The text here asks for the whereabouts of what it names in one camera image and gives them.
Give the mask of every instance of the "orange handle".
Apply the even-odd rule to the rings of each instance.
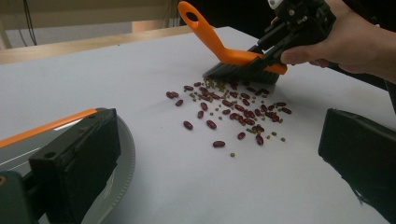
[[[177,8],[183,21],[186,22],[198,38],[218,57],[222,63],[244,66],[255,58],[264,56],[263,54],[245,50],[226,49],[213,28],[195,7],[187,2],[181,1]],[[274,64],[272,66],[268,66],[265,70],[283,75],[286,73],[287,66],[285,64]]]
[[[11,145],[11,144],[13,144],[15,142],[21,141],[22,139],[31,137],[33,135],[36,135],[36,134],[39,134],[39,133],[43,133],[43,132],[45,132],[47,130],[51,130],[51,129],[60,127],[62,125],[70,123],[72,121],[85,118],[85,117],[87,117],[87,116],[89,116],[91,114],[94,114],[96,112],[97,112],[96,109],[92,109],[92,108],[91,109],[87,109],[87,110],[81,111],[81,112],[79,112],[77,114],[71,115],[69,117],[66,117],[66,118],[63,118],[63,119],[58,119],[58,120],[55,120],[55,121],[53,121],[51,123],[39,126],[37,128],[33,128],[32,130],[26,131],[24,133],[18,133],[18,134],[14,135],[14,136],[11,136],[9,138],[1,140],[0,141],[0,148],[8,146],[8,145]]]

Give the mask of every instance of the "hand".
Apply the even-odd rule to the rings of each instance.
[[[396,34],[363,19],[342,0],[327,0],[337,18],[329,36],[316,45],[285,50],[282,63],[338,63],[350,73],[369,73],[396,83]]]

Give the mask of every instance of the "white surface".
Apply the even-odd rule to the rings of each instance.
[[[230,28],[217,33],[228,48],[256,43]],[[285,101],[293,114],[264,122],[287,140],[259,147],[251,135],[237,140],[243,128],[226,118],[209,130],[182,91],[217,62],[189,34],[2,65],[0,138],[89,107],[117,108],[134,137],[136,167],[106,223],[387,223],[318,155],[327,108],[396,129],[387,92],[329,69],[291,66],[267,102]],[[167,91],[185,104],[175,107]],[[214,149],[214,140],[227,145]]]

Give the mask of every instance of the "orange brush handle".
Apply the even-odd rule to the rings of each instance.
[[[213,28],[195,7],[182,1],[178,4],[177,8],[183,21],[186,22],[198,38],[218,57],[222,63],[244,66],[255,58],[264,56],[263,54],[245,50],[226,49]],[[274,64],[272,66],[268,66],[265,70],[277,74],[285,74],[287,66],[285,64]]]
[[[92,109],[92,108],[91,109],[87,109],[87,110],[81,111],[81,112],[79,112],[77,114],[71,115],[69,117],[66,117],[66,118],[63,118],[63,119],[58,119],[58,120],[55,120],[55,121],[53,121],[51,123],[39,126],[39,127],[34,128],[32,130],[26,131],[24,133],[18,133],[18,134],[14,135],[14,136],[11,136],[9,138],[0,140],[0,148],[8,146],[8,145],[11,145],[11,144],[13,144],[15,142],[21,141],[21,140],[23,140],[25,138],[34,136],[36,134],[43,133],[43,132],[45,132],[47,130],[51,130],[51,129],[60,127],[62,125],[70,123],[72,121],[85,118],[85,117],[87,117],[87,116],[89,116],[91,114],[94,114],[96,112],[97,112],[96,109]]]

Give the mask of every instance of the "white table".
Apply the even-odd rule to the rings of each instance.
[[[256,43],[231,28],[217,33],[229,48]],[[117,108],[134,137],[136,167],[106,223],[388,223],[318,155],[328,108],[396,129],[387,92],[330,69],[290,66],[265,101],[287,102],[293,113],[281,124],[264,121],[264,136],[278,137],[259,147],[253,135],[237,140],[245,127],[226,117],[208,129],[183,92],[217,62],[187,34],[0,65],[0,139],[89,107]],[[175,107],[167,91],[184,105]],[[213,148],[215,140],[226,147]]]

